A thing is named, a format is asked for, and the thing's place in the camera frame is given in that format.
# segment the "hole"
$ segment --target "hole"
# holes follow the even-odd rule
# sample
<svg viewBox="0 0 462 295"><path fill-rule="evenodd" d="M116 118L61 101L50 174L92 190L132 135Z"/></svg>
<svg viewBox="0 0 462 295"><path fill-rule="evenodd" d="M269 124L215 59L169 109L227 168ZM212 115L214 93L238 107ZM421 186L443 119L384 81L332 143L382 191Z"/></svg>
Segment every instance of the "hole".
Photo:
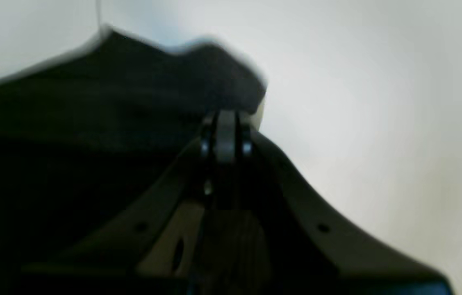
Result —
<svg viewBox="0 0 462 295"><path fill-rule="evenodd" d="M182 262L182 256L184 256L184 239L180 239L176 244L173 255L173 271L177 271Z"/></svg>
<svg viewBox="0 0 462 295"><path fill-rule="evenodd" d="M328 227L328 225L326 224L323 224L323 223L319 223L319 231L321 231L322 233L329 233L331 231L331 229Z"/></svg>
<svg viewBox="0 0 462 295"><path fill-rule="evenodd" d="M145 222L140 222L134 226L134 231L137 233L143 233L147 230L148 225Z"/></svg>

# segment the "white wall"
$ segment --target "white wall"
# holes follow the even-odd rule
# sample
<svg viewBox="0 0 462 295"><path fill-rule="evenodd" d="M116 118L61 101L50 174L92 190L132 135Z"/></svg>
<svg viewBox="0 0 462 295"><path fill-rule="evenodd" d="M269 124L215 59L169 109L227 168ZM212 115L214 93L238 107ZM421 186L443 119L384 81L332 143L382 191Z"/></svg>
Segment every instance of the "white wall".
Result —
<svg viewBox="0 0 462 295"><path fill-rule="evenodd" d="M6 3L0 73L94 31L90 1ZM462 295L462 0L118 0L102 19L167 46L216 36L254 61L269 82L261 131L348 218Z"/></svg>

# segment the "white background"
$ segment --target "white background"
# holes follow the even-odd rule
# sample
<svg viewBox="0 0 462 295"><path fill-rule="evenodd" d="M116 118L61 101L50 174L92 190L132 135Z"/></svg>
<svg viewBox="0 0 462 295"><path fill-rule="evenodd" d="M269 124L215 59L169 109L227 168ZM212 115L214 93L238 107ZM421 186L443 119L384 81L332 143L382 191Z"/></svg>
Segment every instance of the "white background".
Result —
<svg viewBox="0 0 462 295"><path fill-rule="evenodd" d="M462 295L462 0L117 0L168 50L216 37L269 83L261 131L363 229ZM92 0L0 1L0 77L97 33Z"/></svg>

